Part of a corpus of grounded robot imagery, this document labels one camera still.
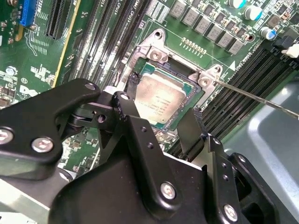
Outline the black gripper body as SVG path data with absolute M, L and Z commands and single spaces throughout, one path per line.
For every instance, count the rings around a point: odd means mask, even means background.
M 215 224 L 215 208 L 207 200 L 206 174 L 198 166 L 165 155 L 183 203 L 166 224 Z M 118 157 L 67 184 L 50 209 L 52 224 L 158 224 L 142 202 L 127 156 Z

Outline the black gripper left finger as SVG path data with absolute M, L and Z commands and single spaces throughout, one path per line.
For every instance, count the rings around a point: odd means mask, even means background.
M 121 193 L 110 178 L 120 161 L 132 168 L 149 212 L 176 212 L 181 192 L 153 134 L 127 92 L 101 93 L 85 79 L 75 79 L 0 111 L 0 175 L 24 180 L 51 177 L 63 154 L 62 143 L 84 127 L 98 130 L 102 150 L 97 168 L 69 186 L 78 198 L 97 183 Z

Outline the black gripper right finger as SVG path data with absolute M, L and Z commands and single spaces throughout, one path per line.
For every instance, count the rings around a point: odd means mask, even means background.
M 189 108 L 177 126 L 178 156 L 205 175 L 205 215 L 211 224 L 292 224 L 294 216 L 242 154 L 228 155 L 206 130 L 201 110 Z

